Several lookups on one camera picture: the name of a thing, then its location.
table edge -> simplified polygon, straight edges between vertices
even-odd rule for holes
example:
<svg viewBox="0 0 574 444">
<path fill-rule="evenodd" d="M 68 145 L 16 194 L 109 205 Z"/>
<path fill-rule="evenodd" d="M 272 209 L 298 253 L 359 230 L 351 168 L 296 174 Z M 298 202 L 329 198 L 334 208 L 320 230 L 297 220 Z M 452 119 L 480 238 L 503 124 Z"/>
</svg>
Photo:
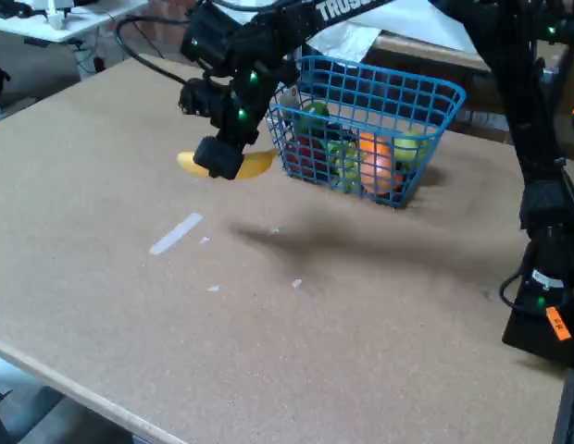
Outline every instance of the table edge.
<svg viewBox="0 0 574 444">
<path fill-rule="evenodd" d="M 20 370 L 36 376 L 46 385 L 63 393 L 88 409 L 104 416 L 106 419 L 128 429 L 140 438 L 153 439 L 166 444 L 186 444 L 179 438 L 167 433 L 163 429 L 152 425 L 137 416 L 89 390 L 81 384 L 54 371 L 50 367 L 37 362 L 30 356 L 18 351 L 0 340 L 0 358 L 15 365 Z"/>
</svg>

blue wire basket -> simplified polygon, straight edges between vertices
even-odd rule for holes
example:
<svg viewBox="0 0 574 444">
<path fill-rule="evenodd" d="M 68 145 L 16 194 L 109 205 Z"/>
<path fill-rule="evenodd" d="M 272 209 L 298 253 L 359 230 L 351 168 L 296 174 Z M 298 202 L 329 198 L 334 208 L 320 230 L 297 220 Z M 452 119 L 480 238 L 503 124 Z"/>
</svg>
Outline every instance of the blue wire basket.
<svg viewBox="0 0 574 444">
<path fill-rule="evenodd" d="M 283 169 L 294 178 L 404 206 L 464 102 L 464 90 L 321 55 L 297 62 L 297 91 L 281 86 L 267 114 Z"/>
</svg>

white tape strip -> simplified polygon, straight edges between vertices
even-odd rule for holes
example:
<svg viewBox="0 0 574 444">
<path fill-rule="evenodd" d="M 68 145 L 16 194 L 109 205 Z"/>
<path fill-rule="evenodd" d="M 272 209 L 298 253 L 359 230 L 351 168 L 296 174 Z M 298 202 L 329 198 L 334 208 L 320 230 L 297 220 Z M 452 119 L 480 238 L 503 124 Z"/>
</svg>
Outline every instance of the white tape strip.
<svg viewBox="0 0 574 444">
<path fill-rule="evenodd" d="M 180 222 L 170 233 L 166 236 L 161 238 L 149 252 L 155 256 L 158 254 L 163 253 L 177 241 L 182 239 L 186 233 L 188 233 L 191 229 L 196 227 L 196 225 L 203 220 L 203 217 L 198 213 L 192 213 L 190 216 L 186 217 L 184 220 Z"/>
</svg>

orange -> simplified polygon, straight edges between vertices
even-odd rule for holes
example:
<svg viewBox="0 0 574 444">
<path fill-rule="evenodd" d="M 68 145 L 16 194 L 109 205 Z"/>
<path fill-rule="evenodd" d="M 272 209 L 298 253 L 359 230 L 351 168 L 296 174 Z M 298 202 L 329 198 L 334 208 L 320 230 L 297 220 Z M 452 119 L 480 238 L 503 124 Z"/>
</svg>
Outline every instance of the orange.
<svg viewBox="0 0 574 444">
<path fill-rule="evenodd" d="M 359 171 L 361 183 L 367 192 L 386 194 L 403 182 L 403 175 L 393 171 L 392 154 L 383 139 L 375 134 L 362 132 L 359 134 L 358 146 L 365 155 Z"/>
</svg>

cork board surface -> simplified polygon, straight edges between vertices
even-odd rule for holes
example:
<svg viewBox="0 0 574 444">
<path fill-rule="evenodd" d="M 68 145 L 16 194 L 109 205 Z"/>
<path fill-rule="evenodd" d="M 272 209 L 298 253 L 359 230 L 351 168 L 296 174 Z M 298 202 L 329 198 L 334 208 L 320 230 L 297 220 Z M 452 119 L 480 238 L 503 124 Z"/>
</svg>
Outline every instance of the cork board surface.
<svg viewBox="0 0 574 444">
<path fill-rule="evenodd" d="M 154 442 L 550 442 L 562 374 L 501 342 L 510 146 L 448 132 L 402 211 L 197 179 L 179 91 L 129 61 L 0 122 L 0 355 Z"/>
</svg>

